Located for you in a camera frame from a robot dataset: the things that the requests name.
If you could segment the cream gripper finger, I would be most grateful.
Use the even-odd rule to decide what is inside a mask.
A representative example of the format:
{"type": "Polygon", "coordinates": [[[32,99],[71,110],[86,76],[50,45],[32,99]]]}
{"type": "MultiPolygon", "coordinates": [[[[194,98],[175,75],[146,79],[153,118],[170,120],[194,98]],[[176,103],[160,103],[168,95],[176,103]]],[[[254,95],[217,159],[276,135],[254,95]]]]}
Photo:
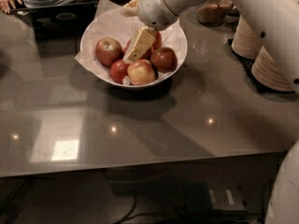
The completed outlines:
{"type": "Polygon", "coordinates": [[[137,15],[137,9],[140,0],[130,0],[124,6],[121,7],[120,13],[124,17],[135,17],[137,15]]]}
{"type": "Polygon", "coordinates": [[[125,51],[123,61],[125,63],[135,63],[152,46],[156,38],[156,30],[148,26],[135,29],[132,34],[131,43],[125,51]]]}

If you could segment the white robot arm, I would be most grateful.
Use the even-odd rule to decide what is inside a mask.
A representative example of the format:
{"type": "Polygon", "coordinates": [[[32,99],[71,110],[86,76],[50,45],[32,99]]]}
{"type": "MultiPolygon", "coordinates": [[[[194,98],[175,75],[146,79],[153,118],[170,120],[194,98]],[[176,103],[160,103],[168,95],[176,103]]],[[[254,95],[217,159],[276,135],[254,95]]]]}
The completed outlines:
{"type": "MultiPolygon", "coordinates": [[[[144,27],[133,33],[124,55],[133,63],[150,48],[157,31],[178,20],[189,7],[206,0],[136,0],[125,16],[137,16],[144,27]]],[[[232,0],[263,46],[299,92],[299,0],[232,0]]],[[[299,224],[299,143],[292,146],[278,171],[264,224],[299,224]]]]}

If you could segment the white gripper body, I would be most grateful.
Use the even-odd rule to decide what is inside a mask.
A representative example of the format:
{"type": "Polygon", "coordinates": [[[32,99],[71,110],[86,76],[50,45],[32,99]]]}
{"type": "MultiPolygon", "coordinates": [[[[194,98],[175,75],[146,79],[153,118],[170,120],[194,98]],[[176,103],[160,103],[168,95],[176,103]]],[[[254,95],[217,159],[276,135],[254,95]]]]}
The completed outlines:
{"type": "Polygon", "coordinates": [[[178,20],[170,0],[139,0],[137,17],[156,31],[166,30],[178,20]]]}

